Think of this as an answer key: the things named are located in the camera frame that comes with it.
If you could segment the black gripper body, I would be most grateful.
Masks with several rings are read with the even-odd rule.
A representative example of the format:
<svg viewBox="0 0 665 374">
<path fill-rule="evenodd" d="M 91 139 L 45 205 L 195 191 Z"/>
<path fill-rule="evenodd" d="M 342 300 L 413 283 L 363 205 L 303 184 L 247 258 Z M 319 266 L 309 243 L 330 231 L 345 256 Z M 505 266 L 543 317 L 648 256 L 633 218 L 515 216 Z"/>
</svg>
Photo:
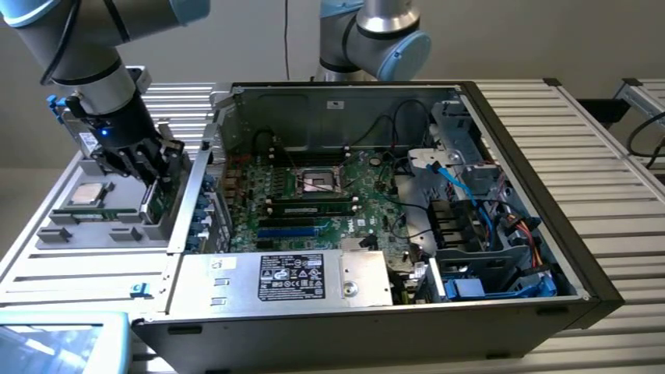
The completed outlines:
<svg viewBox="0 0 665 374">
<path fill-rule="evenodd" d="M 117 151 L 137 144 L 157 143 L 157 131 L 138 91 L 118 110 L 87 115 L 83 122 L 105 150 Z"/>
</svg>

